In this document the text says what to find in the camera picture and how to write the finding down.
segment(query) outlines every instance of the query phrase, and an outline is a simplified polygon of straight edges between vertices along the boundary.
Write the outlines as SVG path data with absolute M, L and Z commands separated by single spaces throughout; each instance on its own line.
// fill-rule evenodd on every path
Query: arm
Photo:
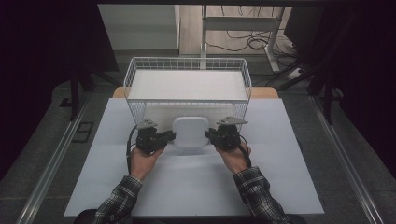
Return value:
M 242 143 L 250 154 L 250 148 Z M 216 147 L 227 168 L 233 173 L 233 180 L 242 201 L 250 213 L 264 223 L 289 223 L 282 206 L 271 196 L 270 184 L 258 167 L 248 168 L 240 150 L 226 151 Z
M 131 155 L 131 174 L 125 175 L 113 189 L 111 196 L 99 206 L 93 223 L 107 223 L 121 220 L 129 215 L 137 201 L 137 194 L 143 180 L 154 168 L 155 161 L 163 153 L 163 148 L 151 155 L 144 154 L 135 147 Z

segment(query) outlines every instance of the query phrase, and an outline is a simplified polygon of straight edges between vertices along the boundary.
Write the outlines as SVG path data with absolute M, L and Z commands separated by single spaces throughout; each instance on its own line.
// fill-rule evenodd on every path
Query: wire basket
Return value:
M 243 119 L 251 95 L 244 59 L 132 58 L 124 94 L 134 122 L 152 119 L 164 130 L 180 117 Z

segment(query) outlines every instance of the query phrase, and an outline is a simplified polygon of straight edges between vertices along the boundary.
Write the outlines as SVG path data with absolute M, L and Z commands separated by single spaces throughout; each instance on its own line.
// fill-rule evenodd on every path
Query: plaid shirt sleeve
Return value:
M 259 167 L 248 168 L 233 176 L 233 180 L 251 214 L 262 223 L 290 223 L 282 206 L 271 196 L 270 183 Z
M 103 224 L 118 221 L 131 213 L 137 200 L 137 193 L 142 182 L 130 175 L 125 175 L 113 189 L 111 196 L 99 206 L 93 223 Z

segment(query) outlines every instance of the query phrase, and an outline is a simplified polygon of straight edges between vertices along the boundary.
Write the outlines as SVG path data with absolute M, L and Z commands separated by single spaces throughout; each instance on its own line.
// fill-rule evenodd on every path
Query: floor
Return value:
M 181 11 L 181 15 L 183 15 L 183 12 L 189 15 L 191 13 L 197 13 L 196 9 L 185 8 L 184 11 Z M 243 10 L 244 13 L 248 13 L 247 8 Z M 197 55 L 199 53 L 199 47 L 196 48 L 196 46 L 199 46 L 200 40 L 192 41 L 193 38 L 189 37 L 186 40 L 191 40 L 190 44 L 183 42 L 183 39 L 180 40 L 180 56 L 190 57 Z M 208 38 L 209 41 L 217 41 L 217 39 L 210 37 Z M 182 45 L 188 45 L 191 49 L 182 48 Z M 230 48 L 237 46 L 230 44 L 224 47 Z M 282 51 L 292 50 L 288 49 L 287 40 L 285 40 L 283 47 L 280 48 Z M 238 57 L 243 57 L 247 60 L 252 82 L 255 83 L 254 86 L 264 86 L 275 75 L 272 74 L 265 56 L 262 57 L 262 52 L 257 55 L 256 50 L 253 51 L 249 53 L 241 51 Z M 210 54 L 208 57 L 233 57 L 233 55 L 228 55 L 230 52 L 227 51 L 211 52 L 208 49 L 208 52 Z M 123 81 L 128 61 L 133 56 L 139 55 L 129 53 L 116 54 L 120 72 L 109 73 L 109 75 L 119 81 Z M 292 58 L 285 61 L 285 63 L 291 62 Z M 112 96 L 113 91 L 116 89 L 115 86 L 95 75 L 92 75 L 92 78 L 96 85 L 95 90 L 92 93 L 81 91 L 81 96 L 86 94 L 91 96 L 87 110 L 81 119 L 81 123 L 87 124 L 92 128 L 91 133 L 80 132 L 74 134 L 74 141 L 67 148 L 62 163 L 50 184 L 44 201 L 35 215 L 33 223 L 73 223 L 74 221 L 72 217 L 63 217 L 63 213 L 90 150 L 94 134 L 106 108 L 107 99 Z M 287 79 L 288 77 L 284 77 L 279 82 Z M 325 133 L 325 129 L 318 118 L 311 98 L 305 90 L 308 84 L 309 79 L 285 91 L 278 92 L 290 117 L 291 126 L 301 145 L 305 162 L 325 210 L 324 215 L 303 215 L 303 217 L 310 224 L 370 223 L 356 196 L 356 191 L 351 187 L 345 169 L 335 153 L 332 141 Z M 70 124 L 69 118 L 71 115 L 69 107 L 59 107 L 64 98 L 70 98 L 68 82 L 58 86 L 53 91 L 52 104 L 46 116 L 42 119 L 20 157 L 15 161 L 6 177 L 0 182 L 0 223 L 8 224 L 16 222 L 21 210 L 35 188 L 35 184 L 45 170 L 51 155 L 62 140 L 64 132 Z M 383 218 L 383 223 L 396 223 L 395 179 L 375 155 L 373 149 L 351 124 L 336 101 L 332 103 L 332 119 L 333 127 L 362 182 L 372 196 Z

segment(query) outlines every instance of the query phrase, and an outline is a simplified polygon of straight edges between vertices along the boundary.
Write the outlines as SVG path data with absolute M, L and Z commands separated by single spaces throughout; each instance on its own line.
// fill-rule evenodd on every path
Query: person's left hand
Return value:
M 131 175 L 143 181 L 154 168 L 155 161 L 163 153 L 163 150 L 164 147 L 148 155 L 134 147 L 131 152 Z

